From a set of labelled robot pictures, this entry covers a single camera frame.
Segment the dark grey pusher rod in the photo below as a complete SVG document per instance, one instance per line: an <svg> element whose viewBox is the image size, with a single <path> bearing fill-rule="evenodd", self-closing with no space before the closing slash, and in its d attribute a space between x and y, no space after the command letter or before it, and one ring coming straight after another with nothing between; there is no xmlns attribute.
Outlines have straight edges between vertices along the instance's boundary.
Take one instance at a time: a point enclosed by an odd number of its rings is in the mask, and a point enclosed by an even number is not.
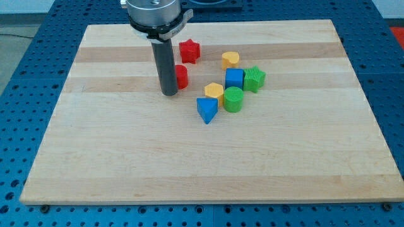
<svg viewBox="0 0 404 227"><path fill-rule="evenodd" d="M171 39L151 46L162 94L173 96L178 92L178 85Z"/></svg>

